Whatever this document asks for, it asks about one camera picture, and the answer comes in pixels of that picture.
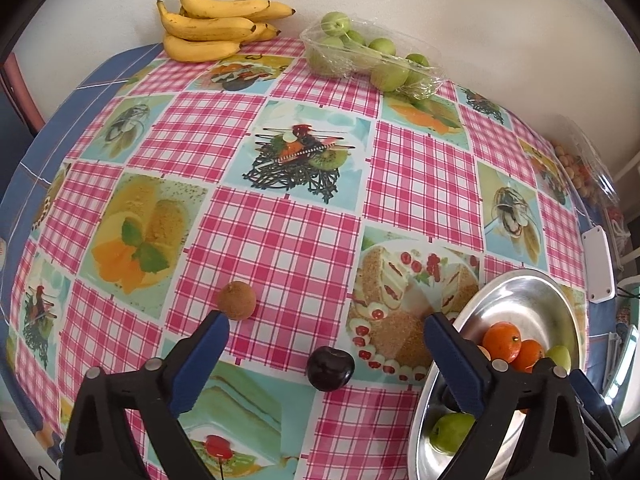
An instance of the plastic bag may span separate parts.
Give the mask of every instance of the plastic bag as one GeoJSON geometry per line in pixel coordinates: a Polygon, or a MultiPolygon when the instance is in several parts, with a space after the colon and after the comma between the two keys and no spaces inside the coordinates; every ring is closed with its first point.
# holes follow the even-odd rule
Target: plastic bag
{"type": "Polygon", "coordinates": [[[359,32],[369,44],[376,38],[387,38],[396,46],[396,55],[382,54],[342,36],[342,46],[328,36],[320,23],[306,28],[300,39],[305,44],[306,60],[312,73],[323,77],[348,78],[367,75],[382,92],[396,91],[412,99],[426,99],[446,81],[440,67],[440,53],[431,45],[402,32],[381,27],[374,22],[351,18],[351,30],[359,32]],[[428,66],[406,59],[408,54],[422,54],[428,66]]]}

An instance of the stainless steel tray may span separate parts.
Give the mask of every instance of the stainless steel tray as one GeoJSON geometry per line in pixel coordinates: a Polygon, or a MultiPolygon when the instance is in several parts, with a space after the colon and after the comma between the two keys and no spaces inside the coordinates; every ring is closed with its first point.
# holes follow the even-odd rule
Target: stainless steel tray
{"type": "MultiPolygon", "coordinates": [[[[574,314],[556,282],[536,270],[507,272],[485,285],[466,305],[454,327],[466,339],[480,343],[484,332],[498,321],[515,324],[523,339],[535,339],[548,349],[565,345],[572,367],[582,362],[574,314]]],[[[431,365],[418,402],[408,446],[408,469],[411,480],[435,480],[451,460],[429,444],[429,433],[436,421],[449,410],[440,402],[444,380],[438,367],[431,365]]],[[[501,478],[518,441],[525,415],[514,412],[502,447],[487,475],[501,478]]]]}

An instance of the silver bolt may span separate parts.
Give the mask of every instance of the silver bolt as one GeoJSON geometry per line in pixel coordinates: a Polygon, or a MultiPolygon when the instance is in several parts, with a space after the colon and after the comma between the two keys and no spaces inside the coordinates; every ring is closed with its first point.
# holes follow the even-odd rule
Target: silver bolt
{"type": "Polygon", "coordinates": [[[100,368],[97,366],[92,366],[84,374],[87,379],[95,379],[98,375],[100,375],[100,368]]]}
{"type": "Polygon", "coordinates": [[[554,375],[564,379],[566,377],[566,370],[561,366],[554,366],[554,375]]]}
{"type": "Polygon", "coordinates": [[[509,369],[508,362],[502,359],[494,359],[491,361],[491,366],[494,367],[496,372],[506,372],[509,369]]]}
{"type": "Polygon", "coordinates": [[[150,372],[155,372],[156,370],[159,370],[161,366],[162,366],[162,359],[159,357],[152,357],[151,359],[149,359],[149,361],[145,363],[145,368],[150,372]]]}

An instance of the bunch of bananas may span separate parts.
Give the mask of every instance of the bunch of bananas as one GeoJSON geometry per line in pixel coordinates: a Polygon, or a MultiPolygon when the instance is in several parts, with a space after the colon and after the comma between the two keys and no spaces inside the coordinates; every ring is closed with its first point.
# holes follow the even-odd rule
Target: bunch of bananas
{"type": "Polygon", "coordinates": [[[158,0],[164,50],[176,61],[216,61],[235,54],[242,44],[267,41],[280,31],[267,23],[295,11],[269,0],[180,0],[179,14],[158,0]]]}

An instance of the white wall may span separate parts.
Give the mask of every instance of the white wall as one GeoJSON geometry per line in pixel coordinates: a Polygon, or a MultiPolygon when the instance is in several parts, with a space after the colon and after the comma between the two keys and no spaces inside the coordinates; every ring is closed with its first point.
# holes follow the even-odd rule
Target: white wall
{"type": "MultiPolygon", "coordinates": [[[[16,47],[46,118],[109,56],[161,38],[156,0],[48,0],[16,47]]],[[[329,10],[433,44],[457,82],[542,134],[571,117],[615,172],[640,150],[640,55],[602,0],[280,0],[286,36],[329,10]]],[[[166,0],[178,9],[178,0],[166,0]]]]}

